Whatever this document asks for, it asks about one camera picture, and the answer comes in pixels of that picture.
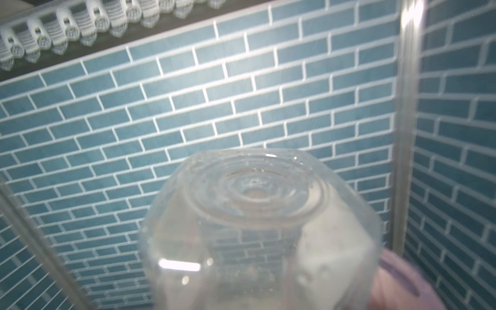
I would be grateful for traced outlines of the clear bottle red label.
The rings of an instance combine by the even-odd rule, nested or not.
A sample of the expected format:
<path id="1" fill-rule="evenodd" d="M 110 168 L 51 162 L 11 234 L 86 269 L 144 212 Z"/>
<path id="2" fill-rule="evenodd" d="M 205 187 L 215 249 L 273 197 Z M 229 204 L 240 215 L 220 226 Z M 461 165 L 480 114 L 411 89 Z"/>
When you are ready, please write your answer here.
<path id="1" fill-rule="evenodd" d="M 165 182 L 139 249 L 155 309 L 366 309 L 382 229 L 307 152 L 205 151 Z"/>

